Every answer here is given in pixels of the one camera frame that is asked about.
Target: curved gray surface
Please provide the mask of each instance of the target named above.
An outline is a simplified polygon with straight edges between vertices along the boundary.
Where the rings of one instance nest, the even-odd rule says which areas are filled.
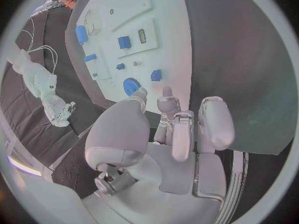
[[[232,149],[279,154],[297,120],[295,74],[277,31],[251,0],[186,0],[192,35],[190,109],[220,96],[232,114]]]

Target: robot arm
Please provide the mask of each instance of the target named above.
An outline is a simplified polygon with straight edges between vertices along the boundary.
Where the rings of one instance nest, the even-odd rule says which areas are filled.
[[[23,76],[30,92],[42,100],[46,116],[57,127],[69,125],[67,119],[75,111],[75,103],[66,104],[55,94],[57,76],[51,74],[38,63],[33,63],[28,52],[20,50],[14,43],[7,60],[13,69]]]

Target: blue switch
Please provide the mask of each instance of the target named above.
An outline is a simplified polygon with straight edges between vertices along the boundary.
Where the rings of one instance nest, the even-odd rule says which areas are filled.
[[[84,42],[86,42],[88,40],[86,31],[85,31],[85,27],[84,26],[78,26],[78,27],[76,27],[75,30],[76,30],[78,42],[82,46],[84,44]]]
[[[122,36],[122,37],[118,38],[118,40],[119,40],[119,44],[120,44],[121,49],[131,47],[130,38],[128,36]]]
[[[160,81],[162,79],[161,70],[153,71],[150,78],[151,78],[151,81]]]
[[[87,61],[94,60],[96,58],[97,58],[96,54],[92,54],[92,55],[84,57],[84,61],[87,62]]]
[[[116,66],[116,69],[118,69],[119,71],[122,70],[122,69],[124,69],[124,68],[125,68],[124,63],[122,63],[122,64],[118,64],[118,65]]]

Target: blue block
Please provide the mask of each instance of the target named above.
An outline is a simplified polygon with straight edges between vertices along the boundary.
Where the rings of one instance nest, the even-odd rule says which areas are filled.
[[[118,69],[118,70],[122,70],[122,69],[124,69],[124,68],[125,68],[124,63],[119,64],[119,65],[116,66],[116,69]]]
[[[150,78],[151,78],[151,81],[160,81],[162,79],[161,70],[153,71]]]
[[[96,54],[92,54],[92,55],[84,57],[84,61],[87,62],[87,61],[94,60],[96,58],[97,58]]]
[[[122,37],[118,38],[118,40],[119,40],[119,44],[120,44],[121,49],[131,47],[130,38],[128,36],[122,36]]]
[[[84,26],[78,26],[78,27],[76,27],[75,30],[76,30],[78,42],[82,46],[84,44],[84,42],[86,42],[88,40],[86,31],[85,31],[85,27]]]

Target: white humanoid robot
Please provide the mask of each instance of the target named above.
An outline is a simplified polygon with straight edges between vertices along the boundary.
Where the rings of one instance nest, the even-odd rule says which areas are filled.
[[[85,204],[94,215],[112,209],[123,223],[213,223],[226,195],[224,168],[215,150],[228,148],[235,138],[226,103],[220,97],[202,101],[197,152],[194,113],[181,111],[170,87],[157,100],[162,115],[153,143],[146,103],[147,91],[139,88],[93,125],[85,157],[100,172],[95,179],[99,190]]]
[[[75,111],[75,103],[66,104],[55,94],[57,76],[51,74],[40,64],[33,63],[29,53],[20,50],[15,43],[10,49],[7,60],[12,63],[13,69],[23,76],[31,93],[42,100],[45,113],[52,125],[68,126],[67,119]]]

